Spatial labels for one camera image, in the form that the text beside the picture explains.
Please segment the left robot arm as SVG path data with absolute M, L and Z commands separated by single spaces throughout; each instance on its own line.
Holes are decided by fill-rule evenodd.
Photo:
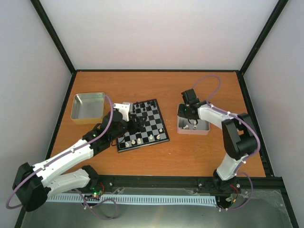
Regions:
M 71 173 L 66 171 L 108 149 L 112 141 L 125 133 L 138 132 L 145 121 L 146 117 L 135 114 L 129 114 L 128 120 L 125 120 L 120 111 L 111 110 L 101 123 L 97 123 L 68 149 L 34 165 L 27 162 L 20 165 L 13 182 L 12 195 L 17 196 L 25 211 L 31 212 L 62 192 L 77 188 L 96 190 L 98 174 L 90 165 Z

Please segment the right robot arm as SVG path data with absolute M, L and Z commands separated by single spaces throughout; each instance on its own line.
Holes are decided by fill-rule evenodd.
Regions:
M 200 101 L 194 89 L 181 93 L 183 103 L 177 112 L 177 132 L 180 134 L 206 135 L 210 125 L 222 131 L 226 154 L 214 170 L 212 187 L 223 192 L 236 180 L 237 171 L 247 159 L 259 152 L 261 142 L 251 117 L 234 114 L 217 108 L 208 101 Z

